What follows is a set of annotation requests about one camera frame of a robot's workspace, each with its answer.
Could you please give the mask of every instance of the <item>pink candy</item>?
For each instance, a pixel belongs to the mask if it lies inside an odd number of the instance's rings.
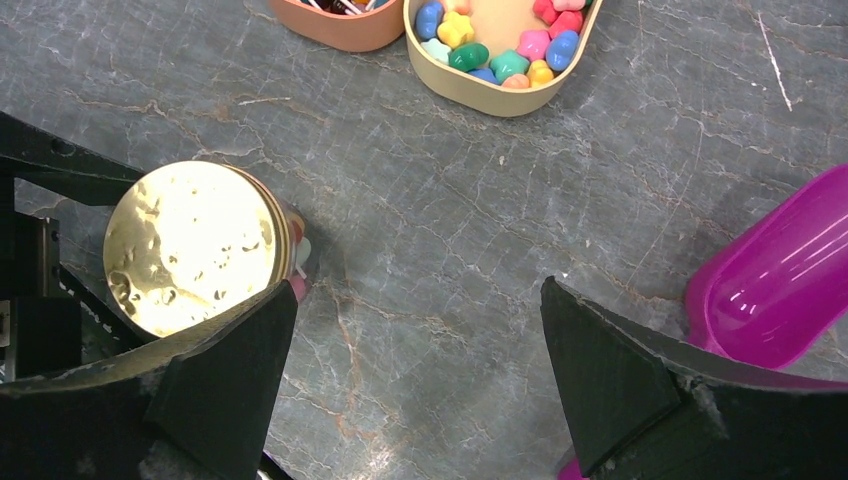
[[[456,12],[460,15],[471,13],[470,0],[439,0],[439,2],[441,2],[442,8],[445,9],[445,13]]]
[[[557,15],[559,15],[559,12],[554,9],[554,4],[551,0],[534,0],[533,13],[548,25],[554,23]]]
[[[554,10],[576,12],[586,6],[586,0],[553,0]]]
[[[518,48],[519,55],[531,62],[545,58],[545,51],[551,43],[551,37],[545,30],[525,30],[521,32]]]

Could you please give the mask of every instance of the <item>gold lid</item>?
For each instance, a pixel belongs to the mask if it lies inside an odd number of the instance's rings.
[[[212,318],[280,280],[290,253],[275,217],[233,169],[199,161],[156,169],[109,220],[109,289],[130,320],[157,337]]]
[[[265,204],[268,205],[268,209],[271,211],[271,216],[274,219],[274,226],[279,234],[280,243],[282,245],[275,268],[277,278],[279,280],[288,278],[294,270],[294,256],[297,253],[295,251],[296,246],[294,245],[294,239],[292,238],[293,232],[289,227],[288,216],[283,211],[283,208],[280,206],[280,202],[277,201],[274,194],[271,193],[271,191],[268,190],[268,187],[266,187],[262,182],[257,180],[256,177],[244,170],[233,167],[232,165],[226,165],[226,167],[238,172],[241,176],[246,178],[256,188],[259,195],[265,199]]]

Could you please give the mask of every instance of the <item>bowl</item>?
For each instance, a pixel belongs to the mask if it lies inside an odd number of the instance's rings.
[[[571,64],[551,82],[526,89],[504,88],[434,60],[421,47],[415,35],[415,14],[428,0],[404,0],[403,24],[412,68],[428,88],[445,98],[496,117],[517,117],[542,108],[562,87],[580,61],[603,0],[594,0],[584,9],[583,31]],[[491,57],[518,46],[524,30],[547,29],[533,14],[532,0],[472,0],[471,23],[475,41],[485,45]]]
[[[362,15],[336,15],[297,0],[269,0],[269,5],[289,30],[345,52],[377,50],[403,34],[401,0]]]
[[[141,178],[112,212],[106,281],[147,340],[184,330],[290,277],[296,245],[283,208],[252,176],[185,161]]]

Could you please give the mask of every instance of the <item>gray marble surface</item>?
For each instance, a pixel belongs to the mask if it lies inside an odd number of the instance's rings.
[[[245,167],[317,227],[268,436],[299,480],[553,478],[542,279],[683,337],[698,266],[848,152],[841,0],[606,0],[553,103],[513,120],[434,96],[402,41],[347,55],[269,14],[6,0],[0,108],[144,169]],[[64,221],[102,293],[108,209],[29,185],[18,208]],[[792,371],[848,379],[846,352],[843,322]]]

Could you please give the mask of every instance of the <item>blue candy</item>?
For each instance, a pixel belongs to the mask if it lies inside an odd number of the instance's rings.
[[[555,72],[561,72],[568,68],[574,54],[577,52],[577,43],[580,36],[577,32],[567,30],[560,33],[548,45],[548,50],[545,52],[545,61],[548,66]]]
[[[436,29],[442,23],[445,9],[441,2],[427,2],[418,9],[415,14],[415,34],[421,41],[436,38]]]
[[[485,80],[489,83],[494,83],[495,85],[500,85],[497,77],[495,77],[495,72],[492,71],[491,68],[475,68],[468,72],[469,75],[475,76],[480,80]]]

